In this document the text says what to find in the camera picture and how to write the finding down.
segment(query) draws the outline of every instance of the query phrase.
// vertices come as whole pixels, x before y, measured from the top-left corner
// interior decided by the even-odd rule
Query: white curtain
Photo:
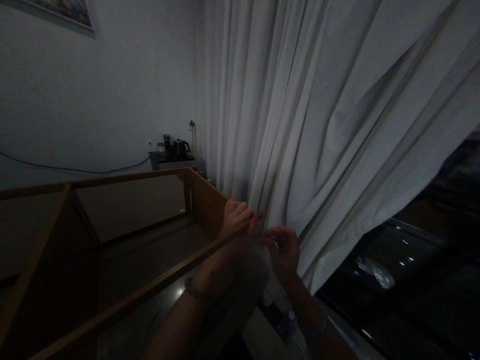
[[[312,293],[480,123],[479,19],[478,0],[198,2],[207,176],[296,229]]]

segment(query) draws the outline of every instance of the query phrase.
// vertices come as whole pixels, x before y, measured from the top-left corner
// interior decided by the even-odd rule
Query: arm
[[[295,230],[287,227],[268,229],[269,234],[279,235],[275,240],[265,238],[270,252],[273,272],[285,289],[298,319],[298,325],[315,359],[355,360],[357,357],[342,336],[327,322],[325,314],[315,302],[297,275],[300,249]]]
[[[220,236],[228,234],[253,215],[254,211],[246,203],[229,200],[225,205]],[[237,267],[253,237],[257,222],[258,216],[255,215],[244,238],[232,240],[203,262],[191,283],[197,293],[214,300],[228,289],[235,279]],[[208,307],[205,299],[195,298],[184,291],[151,339],[143,359],[188,359]]]

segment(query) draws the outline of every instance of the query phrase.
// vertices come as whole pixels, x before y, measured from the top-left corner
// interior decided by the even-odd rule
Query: wooden frame
[[[249,220],[230,234],[217,238],[228,198],[195,170],[196,167],[159,170],[0,191],[0,200],[61,191],[48,228],[32,250],[28,264],[20,273],[2,311],[0,357],[69,358],[79,349],[96,347],[96,338],[102,331],[171,285],[235,236],[244,233]],[[75,191],[178,174],[183,175],[184,214],[162,219],[103,243]],[[185,214],[194,216],[212,242],[100,311],[102,248]]]

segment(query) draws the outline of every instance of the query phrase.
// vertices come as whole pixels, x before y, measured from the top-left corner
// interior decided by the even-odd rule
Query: black kettle
[[[185,140],[177,139],[173,142],[172,153],[176,159],[186,159],[187,153],[190,153],[190,145]]]

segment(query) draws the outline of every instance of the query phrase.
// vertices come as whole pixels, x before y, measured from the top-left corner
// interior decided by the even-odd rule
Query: black cable
[[[109,170],[109,171],[88,171],[88,170],[74,169],[74,168],[70,168],[70,167],[58,167],[58,166],[49,166],[49,165],[39,165],[39,164],[32,163],[32,162],[27,162],[27,161],[18,160],[18,159],[14,158],[14,157],[12,157],[12,156],[10,156],[10,155],[7,155],[7,154],[4,153],[3,151],[0,151],[0,155],[3,155],[4,157],[9,158],[10,160],[16,161],[17,163],[27,164],[27,165],[31,165],[31,166],[36,166],[36,167],[39,167],[39,168],[58,169],[58,170],[70,170],[70,171],[77,171],[77,172],[89,173],[89,174],[108,174],[108,173],[114,173],[114,172],[117,172],[117,171],[120,171],[120,170],[125,170],[125,169],[130,169],[130,168],[137,167],[137,166],[139,166],[139,165],[142,165],[142,164],[145,163],[146,161],[148,161],[148,159],[150,159],[150,156],[149,156],[149,157],[147,157],[145,160],[143,160],[142,162],[139,162],[138,164],[135,164],[135,165],[132,165],[132,166],[121,167],[121,168],[114,169],[114,170]]]

